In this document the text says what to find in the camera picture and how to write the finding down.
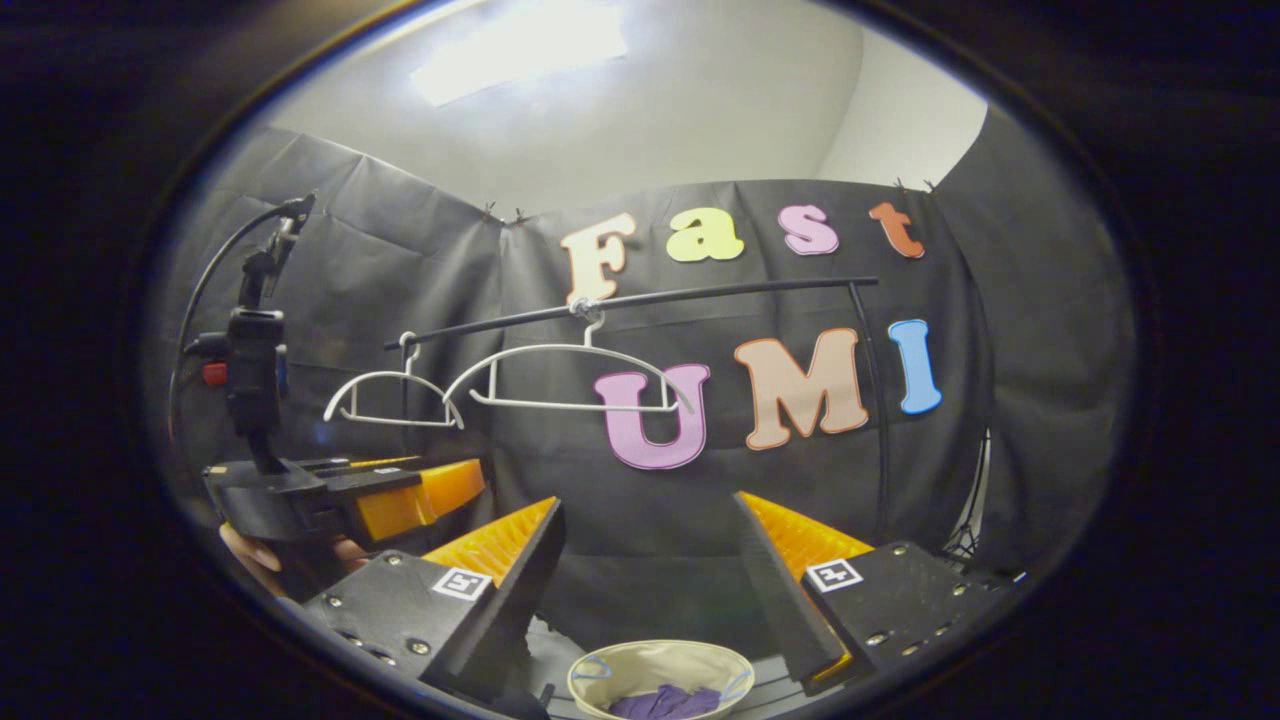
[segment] ceiling light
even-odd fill
[[[626,53],[618,8],[558,1],[503,17],[466,38],[443,45],[410,78],[439,108],[488,87]]]

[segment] black fabric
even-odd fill
[[[910,233],[924,258],[897,254],[869,210],[892,202],[911,217]],[[783,242],[777,217],[788,205],[813,204],[840,237],[831,255],[801,256]],[[733,260],[676,263],[666,251],[671,218],[692,208],[733,217],[745,250]],[[626,265],[614,277],[618,296],[771,279],[877,275],[863,290],[874,333],[888,415],[887,536],[940,548],[973,479],[991,387],[983,322],[965,264],[923,193],[820,181],[708,183],[616,197],[590,210],[545,214],[503,236],[503,314],[562,305],[571,287],[559,240],[620,213],[636,232],[626,238]],[[931,360],[942,404],[904,414],[902,363],[888,325],[929,323]],[[580,342],[576,319],[518,325],[503,347]],[[778,338],[808,368],[818,334],[854,328],[860,395],[870,420],[840,434],[794,433],[778,448],[754,451],[751,384],[733,350]],[[639,470],[609,450],[598,414],[511,409],[494,415],[498,503],[503,511],[548,495],[566,498],[568,542],[547,594],[547,616],[584,647],[676,637],[713,642],[748,656],[774,652],[733,542],[732,493],[748,491],[855,537],[872,539],[883,424],[874,407],[865,328],[841,288],[801,290],[681,301],[616,310],[595,333],[596,345],[657,365],[699,363],[704,386],[707,448],[672,470]],[[591,379],[626,369],[594,357],[529,356],[504,365],[499,395],[563,402],[599,402]],[[655,402],[657,383],[646,388]],[[646,419],[653,442],[675,436],[675,421]]]
[[[408,328],[440,327],[492,316],[498,309],[498,237],[502,224],[424,181],[387,163],[314,137],[268,128],[228,151],[192,192],[170,229],[173,246],[155,278],[143,387],[156,410],[148,428],[165,438],[165,389],[182,313],[201,272],[218,247],[247,219],[316,190],[319,200],[289,255],[274,297],[264,309],[285,314],[289,395],[273,448],[289,459],[389,457],[424,454],[440,464],[484,457],[486,410],[468,404],[466,429],[442,433],[321,420],[329,397],[346,380],[371,370],[398,370],[399,352],[381,345]],[[242,241],[221,263],[200,300],[188,341],[200,332],[224,331],[236,304],[243,258],[262,243],[274,224]],[[425,377],[461,373],[463,361],[498,348],[494,333],[443,340],[422,346],[416,368]],[[188,361],[187,370],[198,370]],[[360,411],[401,416],[396,380],[361,386]],[[440,418],[424,388],[410,392],[413,416]],[[204,524],[198,469],[216,460],[247,457],[234,436],[220,389],[198,382],[179,393],[183,465],[172,468],[174,489]],[[492,469],[486,468],[486,477]],[[492,519],[492,498],[471,503],[462,527]],[[457,518],[451,521],[457,524]]]
[[[974,562],[1043,569],[1092,515],[1124,437],[1137,361],[1128,278],[1085,190],[996,108],[932,199],[982,295],[996,359]]]
[[[210,178],[173,228],[173,254],[157,278],[165,284],[143,368],[157,409],[156,437],[163,437],[159,409],[177,323],[204,265],[244,219],[319,190],[319,210],[266,304],[285,313],[292,374],[276,450],[298,459],[421,452],[447,462],[479,456],[492,492],[452,520],[453,534],[559,496],[568,539],[541,615],[588,648],[673,637],[753,657],[772,653],[733,543],[732,493],[759,495],[869,542],[901,538],[937,550],[964,509],[988,425],[993,448],[978,559],[989,566],[1030,562],[1092,507],[1123,425],[1133,327],[1105,228],[1043,151],[995,115],[932,195],[822,181],[723,182],[637,192],[503,224],[385,163],[279,129],[252,136]],[[891,247],[868,215],[881,202],[911,218],[908,231],[925,246],[923,258]],[[778,211],[809,204],[827,213],[840,238],[833,254],[801,256],[783,241]],[[671,218],[694,208],[730,213],[745,242],[741,256],[677,263],[667,255]],[[671,470],[621,462],[599,413],[490,409],[460,395],[463,432],[320,420],[329,396],[356,373],[398,369],[399,354],[380,346],[403,331],[563,305],[571,282],[559,241],[620,213],[630,213],[637,229],[625,238],[625,268],[605,270],[618,282],[616,296],[876,275],[879,284],[861,290],[869,328],[841,288],[608,313],[595,333],[598,346],[658,368],[698,363],[710,369],[703,386],[707,446]],[[192,333],[225,325],[239,259],[252,245],[246,242],[218,273]],[[906,319],[929,324],[933,375],[943,396],[918,415],[899,406],[902,361],[886,334]],[[809,438],[792,429],[785,446],[748,448],[751,386],[733,350],[778,338],[806,368],[815,338],[832,328],[859,333],[855,363],[869,421],[838,434],[815,429]],[[577,343],[582,329],[582,322],[568,318],[433,341],[422,346],[416,372],[443,387],[502,348]],[[870,379],[868,336],[883,406]],[[594,380],[627,369],[594,356],[518,356],[502,365],[498,393],[598,404]],[[467,387],[485,382],[480,373]],[[655,386],[645,391],[645,402],[658,400]],[[413,391],[410,415],[439,416],[430,400]],[[218,392],[187,388],[180,406],[189,468],[246,456]],[[362,413],[399,410],[393,382],[361,395]],[[671,416],[646,415],[644,427],[652,442],[676,433]],[[883,497],[882,429],[890,451]],[[198,515],[205,506],[198,483],[175,488]],[[887,528],[884,538],[876,538],[881,502]]]

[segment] plastic clothes hanger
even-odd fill
[[[401,347],[403,347],[404,343],[411,337],[413,337],[413,333],[402,334],[399,338]],[[333,397],[329,398],[329,406],[325,407],[324,411],[325,421],[329,421],[329,419],[333,418],[333,411],[334,409],[337,409],[339,413],[342,413],[343,418],[348,420],[355,420],[357,423],[378,423],[383,425],[410,425],[416,428],[457,428],[460,430],[463,429],[465,425],[462,424],[462,415],[458,413],[457,406],[453,405],[453,402],[444,396],[444,392],[442,392],[439,387],[413,374],[413,360],[417,360],[417,356],[421,355],[421,352],[422,352],[421,345],[413,347],[413,355],[410,355],[407,359],[404,359],[403,373],[396,370],[378,370],[374,373],[365,373],[364,375],[356,375],[355,378],[347,380],[347,384],[338,388],[338,392],[333,393]],[[370,415],[360,415],[358,410],[356,409],[356,393],[358,389],[357,386],[372,378],[399,378],[401,380],[415,382],[420,386],[430,388],[433,392],[435,392],[435,395],[439,395],[444,402],[444,421],[406,420],[398,418],[374,418]],[[348,411],[346,407],[338,407],[338,402],[340,402],[342,397],[347,395],[347,391],[351,391],[351,411]]]
[[[635,413],[671,413],[677,407],[676,401],[668,402],[669,396],[667,393],[667,389],[671,388],[676,393],[676,398],[678,400],[680,405],[684,405],[685,410],[692,411],[692,404],[689,401],[689,397],[684,392],[681,392],[678,387],[676,387],[675,380],[667,377],[667,374],[659,370],[658,368],[654,368],[649,363],[645,363],[644,360],[632,357],[623,352],[617,352],[614,350],[605,350],[603,347],[595,347],[591,345],[591,333],[599,329],[600,325],[604,324],[604,311],[595,307],[595,301],[580,297],[579,300],[573,301],[571,310],[573,311],[575,315],[580,318],[584,318],[586,320],[594,320],[590,325],[588,325],[586,331],[582,333],[582,345],[543,343],[543,345],[529,345],[525,347],[513,347],[511,350],[503,350],[500,352],[495,352],[485,357],[484,360],[476,363],[466,372],[463,372],[461,375],[458,375],[458,378],[453,380],[453,384],[449,386],[449,389],[444,391],[444,402],[445,404],[452,402],[451,398],[453,397],[453,392],[457,391],[458,386],[461,386],[463,380],[466,380],[475,373],[479,373],[480,370],[489,368],[489,395],[480,395],[479,392],[475,391],[475,388],[470,391],[471,397],[476,402],[480,402],[483,405],[499,405],[503,407],[540,407],[544,410],[588,410],[588,411],[626,410]],[[660,392],[663,404],[640,405],[640,406],[581,405],[573,402],[543,402],[534,400],[507,400],[497,397],[499,360],[504,360],[513,355],[524,355],[526,352],[538,352],[547,350],[564,351],[564,352],[586,352],[589,355],[604,355],[605,357],[614,357],[617,360],[622,360],[625,363],[630,363],[632,365],[644,368],[645,370],[649,370],[654,375],[658,375],[658,379],[662,382]]]

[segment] hand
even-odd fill
[[[232,529],[230,524],[223,523],[218,528],[219,537],[227,543],[227,548],[232,551],[232,555],[239,560],[241,565],[253,575],[257,582],[262,583],[262,587],[269,589],[271,594],[276,597],[284,597],[284,591],[280,584],[275,580],[274,573],[280,571],[280,560],[274,552],[268,550],[265,544],[259,541],[246,538],[244,536],[237,533]],[[367,552],[365,548],[355,543],[355,541],[339,537],[333,543],[333,552],[342,561],[343,566],[348,573],[355,573],[360,568],[369,562]]]

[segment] blue letter i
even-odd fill
[[[933,384],[929,346],[924,343],[928,334],[929,324],[924,320],[902,320],[888,327],[888,337],[897,343],[902,356],[902,373],[906,374],[902,413],[908,415],[927,413],[942,402],[942,393]]]

